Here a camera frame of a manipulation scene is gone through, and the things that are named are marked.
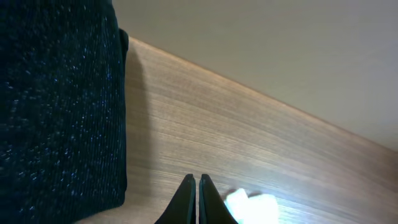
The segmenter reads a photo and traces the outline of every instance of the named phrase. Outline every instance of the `wooden table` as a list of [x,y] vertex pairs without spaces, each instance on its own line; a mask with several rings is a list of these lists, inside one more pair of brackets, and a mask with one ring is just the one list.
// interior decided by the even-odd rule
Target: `wooden table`
[[221,194],[275,195],[281,223],[398,222],[396,152],[136,39],[129,47],[126,202],[83,222],[154,223],[188,173],[210,174]]

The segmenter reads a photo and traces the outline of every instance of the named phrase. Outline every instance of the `wooden floor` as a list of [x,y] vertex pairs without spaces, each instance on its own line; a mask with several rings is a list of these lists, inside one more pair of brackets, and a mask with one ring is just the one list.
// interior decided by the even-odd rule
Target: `wooden floor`
[[398,156],[130,39],[125,204],[83,222],[154,223],[185,174],[277,197],[280,223],[397,223]]

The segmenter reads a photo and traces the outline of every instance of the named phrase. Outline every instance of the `black object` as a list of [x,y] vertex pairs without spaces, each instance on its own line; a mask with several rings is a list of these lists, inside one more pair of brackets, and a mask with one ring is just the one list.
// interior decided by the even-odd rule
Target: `black object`
[[124,202],[128,36],[109,1],[2,1],[0,223]]
[[[195,194],[195,179],[187,174],[156,224],[195,223]],[[199,183],[199,223],[237,224],[207,174],[202,174]]]

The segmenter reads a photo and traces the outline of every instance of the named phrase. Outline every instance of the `gray wall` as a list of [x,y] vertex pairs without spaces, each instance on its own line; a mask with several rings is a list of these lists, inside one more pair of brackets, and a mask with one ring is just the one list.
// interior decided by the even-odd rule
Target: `gray wall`
[[114,0],[130,36],[398,150],[398,0]]

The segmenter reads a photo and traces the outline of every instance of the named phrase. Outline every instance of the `wooden surface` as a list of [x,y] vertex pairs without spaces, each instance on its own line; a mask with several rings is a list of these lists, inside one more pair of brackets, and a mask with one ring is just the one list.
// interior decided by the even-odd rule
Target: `wooden surface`
[[277,197],[281,223],[397,223],[397,154],[130,39],[125,204],[83,222],[154,223],[185,174]]

